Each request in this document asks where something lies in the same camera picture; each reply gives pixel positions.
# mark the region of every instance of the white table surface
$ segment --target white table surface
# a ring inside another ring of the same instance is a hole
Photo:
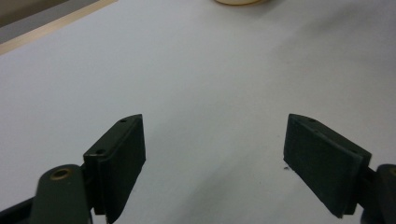
[[[395,163],[395,24],[391,0],[120,0],[2,55],[0,210],[142,113],[148,160],[116,223],[359,223],[284,170],[287,117]]]

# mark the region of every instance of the round beige object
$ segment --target round beige object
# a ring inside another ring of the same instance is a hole
[[[216,0],[216,1],[226,5],[242,6],[242,5],[256,3],[261,0]]]

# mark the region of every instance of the white tabletop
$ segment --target white tabletop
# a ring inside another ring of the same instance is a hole
[[[284,170],[287,118],[318,119],[373,169],[395,163],[395,11],[120,0],[0,56],[0,210],[141,113],[148,160],[116,223],[359,223]]]

